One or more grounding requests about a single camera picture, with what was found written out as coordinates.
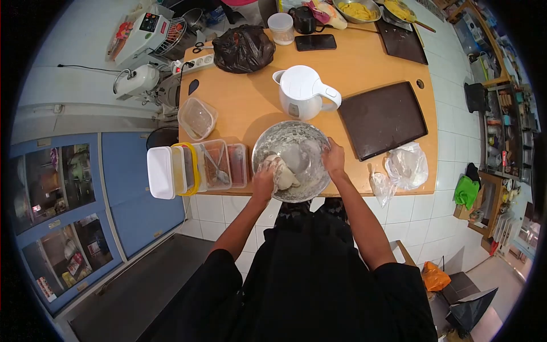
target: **smartphone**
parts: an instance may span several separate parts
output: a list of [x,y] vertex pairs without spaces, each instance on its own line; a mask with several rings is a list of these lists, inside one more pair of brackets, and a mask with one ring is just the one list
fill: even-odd
[[334,50],[336,41],[332,34],[309,34],[307,36],[294,37],[298,51]]

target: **red food in container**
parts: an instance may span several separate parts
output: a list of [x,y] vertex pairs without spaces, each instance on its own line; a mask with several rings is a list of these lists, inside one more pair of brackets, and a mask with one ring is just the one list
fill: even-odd
[[244,144],[228,145],[230,170],[233,188],[245,188],[249,179],[249,167],[247,165],[247,146]]

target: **hand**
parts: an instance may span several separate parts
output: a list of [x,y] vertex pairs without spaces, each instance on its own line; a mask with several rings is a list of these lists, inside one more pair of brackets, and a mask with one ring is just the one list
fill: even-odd
[[281,158],[274,161],[264,161],[258,166],[253,176],[253,196],[251,200],[266,206],[274,193],[274,173],[277,163]]
[[344,148],[334,142],[331,137],[329,137],[329,143],[330,149],[328,146],[323,146],[321,160],[330,178],[334,178],[344,174]]

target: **black t-shirt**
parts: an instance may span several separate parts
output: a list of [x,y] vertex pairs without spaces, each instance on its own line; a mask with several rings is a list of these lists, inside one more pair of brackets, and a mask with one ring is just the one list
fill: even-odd
[[420,270],[388,263],[370,272],[353,242],[328,232],[266,230],[245,284],[231,254],[213,251],[181,290],[177,339],[437,341]]

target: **cardboard box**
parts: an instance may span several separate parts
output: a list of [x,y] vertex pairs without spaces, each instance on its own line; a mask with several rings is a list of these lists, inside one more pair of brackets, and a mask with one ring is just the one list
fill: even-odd
[[477,193],[477,197],[475,201],[473,202],[473,206],[471,207],[471,210],[467,210],[466,206],[457,204],[456,209],[454,209],[454,217],[459,219],[467,219],[469,220],[469,214],[473,212],[475,209],[480,209],[480,206],[482,205],[482,194],[484,193],[484,187],[482,187],[479,190],[479,193]]
[[469,214],[471,214],[473,210],[473,208],[471,208],[471,210],[467,210],[464,205],[457,204],[456,209],[454,209],[454,217],[459,219],[469,219]]

